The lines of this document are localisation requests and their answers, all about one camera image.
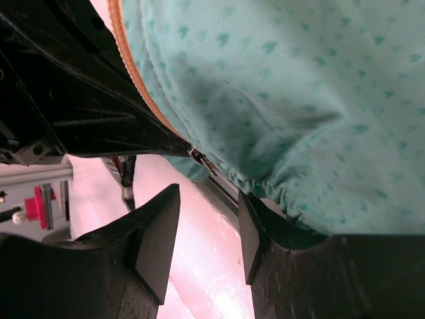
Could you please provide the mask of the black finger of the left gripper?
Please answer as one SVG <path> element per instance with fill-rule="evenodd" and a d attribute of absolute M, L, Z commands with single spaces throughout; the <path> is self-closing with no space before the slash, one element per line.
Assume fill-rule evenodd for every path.
<path fill-rule="evenodd" d="M 2 163 L 189 150 L 143 101 L 91 2 L 1 2 Z"/>

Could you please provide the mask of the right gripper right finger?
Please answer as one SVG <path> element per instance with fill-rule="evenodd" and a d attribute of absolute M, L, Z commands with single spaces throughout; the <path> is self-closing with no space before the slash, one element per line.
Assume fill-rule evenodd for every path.
<path fill-rule="evenodd" d="M 422 235 L 314 235 L 243 193 L 238 218 L 255 317 L 424 317 Z"/>

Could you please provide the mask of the orange and teal jacket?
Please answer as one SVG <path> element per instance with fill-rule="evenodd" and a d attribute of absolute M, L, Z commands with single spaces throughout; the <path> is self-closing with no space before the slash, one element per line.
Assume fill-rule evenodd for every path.
<path fill-rule="evenodd" d="M 155 117 L 326 235 L 424 233 L 423 1 L 109 1 Z"/>

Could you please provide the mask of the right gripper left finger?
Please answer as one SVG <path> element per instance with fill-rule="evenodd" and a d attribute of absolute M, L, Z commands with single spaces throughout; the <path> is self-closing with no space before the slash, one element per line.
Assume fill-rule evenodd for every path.
<path fill-rule="evenodd" d="M 180 214 L 171 184 L 73 241 L 1 235 L 2 318 L 155 318 L 165 301 Z"/>

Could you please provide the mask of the silver zipper slider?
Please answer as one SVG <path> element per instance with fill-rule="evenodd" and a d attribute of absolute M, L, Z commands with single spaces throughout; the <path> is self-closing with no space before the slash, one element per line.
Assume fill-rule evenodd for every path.
<path fill-rule="evenodd" d="M 213 176 L 218 176 L 216 166 L 212 162 L 210 162 L 207 157 L 202 154 L 197 148 L 192 146 L 188 151 L 188 154 L 190 158 L 194 160 L 197 164 L 205 166 Z"/>

